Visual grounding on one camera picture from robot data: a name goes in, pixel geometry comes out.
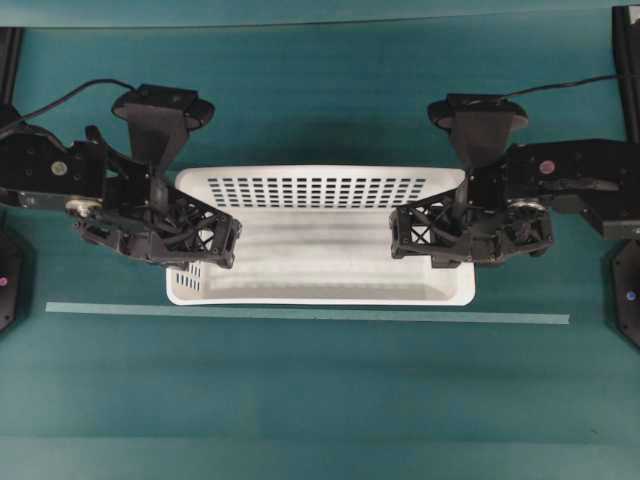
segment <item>basket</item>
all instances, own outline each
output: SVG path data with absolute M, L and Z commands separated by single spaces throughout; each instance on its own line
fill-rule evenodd
M 177 305 L 465 305 L 473 264 L 432 269 L 391 258 L 389 214 L 457 187 L 454 169 L 362 166 L 211 167 L 182 171 L 176 188 L 243 225 L 231 270 L 195 262 L 167 269 Z

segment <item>tape strip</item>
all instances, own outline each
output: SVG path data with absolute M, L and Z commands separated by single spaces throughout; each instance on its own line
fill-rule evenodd
M 161 317 L 369 320 L 389 322 L 505 323 L 533 325 L 569 325 L 568 314 L 433 312 L 404 310 L 332 310 L 318 308 L 229 308 L 173 307 L 165 305 L 123 305 L 110 303 L 47 302 L 50 313 L 92 315 L 142 315 Z

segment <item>wire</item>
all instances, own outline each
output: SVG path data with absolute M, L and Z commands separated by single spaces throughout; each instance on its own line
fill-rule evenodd
M 128 88 L 129 90 L 135 90 L 135 88 L 129 85 L 128 83 L 124 83 L 124 82 L 121 82 L 120 80 L 115 80 L 113 78 L 96 78 L 95 80 L 89 80 L 88 82 L 84 82 L 82 85 L 77 86 L 66 95 L 60 97 L 57 100 L 54 100 L 53 102 L 45 105 L 44 107 L 34 110 L 31 113 L 27 113 L 26 115 L 22 115 L 16 120 L 4 125 L 3 127 L 0 128 L 0 135 L 6 132 L 7 130 L 11 130 L 13 127 L 15 127 L 16 125 L 19 125 L 22 122 L 38 117 L 43 113 L 48 112 L 49 110 L 53 110 L 54 108 L 65 103 L 67 100 L 75 97 L 77 94 L 79 94 L 83 90 L 89 87 L 92 87 L 94 85 L 102 84 L 102 83 L 111 83 L 114 85 L 119 85 L 124 88 Z
M 525 88 L 524 90 L 516 90 L 515 92 L 507 93 L 505 95 L 500 95 L 491 99 L 479 99 L 472 100 L 467 105 L 474 105 L 478 103 L 500 103 L 504 100 L 513 97 L 519 97 L 521 95 L 528 95 L 529 93 L 542 92 L 544 90 L 558 90 L 561 88 L 573 88 L 579 87 L 581 85 L 587 85 L 589 83 L 602 82 L 604 80 L 623 80 L 623 79 L 632 79 L 632 78 L 640 78 L 640 75 L 600 75 L 597 77 L 584 78 L 582 80 L 575 80 L 573 82 L 564 82 L 564 83 L 550 83 L 548 85 L 538 85 L 536 87 Z

